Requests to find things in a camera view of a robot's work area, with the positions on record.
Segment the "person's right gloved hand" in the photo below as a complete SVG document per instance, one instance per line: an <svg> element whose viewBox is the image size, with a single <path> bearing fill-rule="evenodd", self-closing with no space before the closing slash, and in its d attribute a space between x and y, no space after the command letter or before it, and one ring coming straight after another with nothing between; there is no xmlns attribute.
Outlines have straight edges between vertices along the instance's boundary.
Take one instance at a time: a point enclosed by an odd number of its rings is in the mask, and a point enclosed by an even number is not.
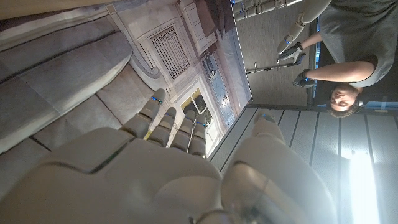
<svg viewBox="0 0 398 224"><path fill-rule="evenodd" d="M311 88L315 85L315 80L307 78L306 74L310 71L310 69L305 69L301 73L299 73L296 79L292 82L293 86L299 86L302 88Z"/></svg>

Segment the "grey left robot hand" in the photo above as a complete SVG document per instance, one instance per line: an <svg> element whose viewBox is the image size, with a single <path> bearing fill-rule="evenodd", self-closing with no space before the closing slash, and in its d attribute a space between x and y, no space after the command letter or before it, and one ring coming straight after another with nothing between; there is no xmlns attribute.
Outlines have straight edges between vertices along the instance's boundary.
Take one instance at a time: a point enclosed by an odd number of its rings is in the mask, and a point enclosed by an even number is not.
<svg viewBox="0 0 398 224"><path fill-rule="evenodd" d="M277 53L281 54L304 30L306 23L295 22L289 29L288 34L282 39L277 47Z"/></svg>

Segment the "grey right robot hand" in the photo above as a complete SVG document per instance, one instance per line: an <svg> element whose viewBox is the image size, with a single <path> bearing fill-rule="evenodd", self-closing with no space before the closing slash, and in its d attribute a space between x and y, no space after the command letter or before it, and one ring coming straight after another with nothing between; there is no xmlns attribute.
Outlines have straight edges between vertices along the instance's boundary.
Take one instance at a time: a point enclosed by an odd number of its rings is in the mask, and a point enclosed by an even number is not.
<svg viewBox="0 0 398 224"><path fill-rule="evenodd" d="M121 128L98 128L43 158L1 200L2 223L336 223L331 195L291 150L269 110L221 174L206 158L205 117L174 137L158 89Z"/></svg>

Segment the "person's left gloved hand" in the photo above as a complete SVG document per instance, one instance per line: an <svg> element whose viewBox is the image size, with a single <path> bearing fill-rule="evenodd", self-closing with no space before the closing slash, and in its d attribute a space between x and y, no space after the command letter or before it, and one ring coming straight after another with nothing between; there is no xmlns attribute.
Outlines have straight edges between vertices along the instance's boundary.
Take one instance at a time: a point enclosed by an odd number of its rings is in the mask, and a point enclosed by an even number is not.
<svg viewBox="0 0 398 224"><path fill-rule="evenodd" d="M304 57L306 53L303 51L303 47L300 42L297 42L295 45L290 47L289 49L283 51L280 55L278 60L283 61L287 59L292 59L292 63L296 64L298 60Z"/></svg>

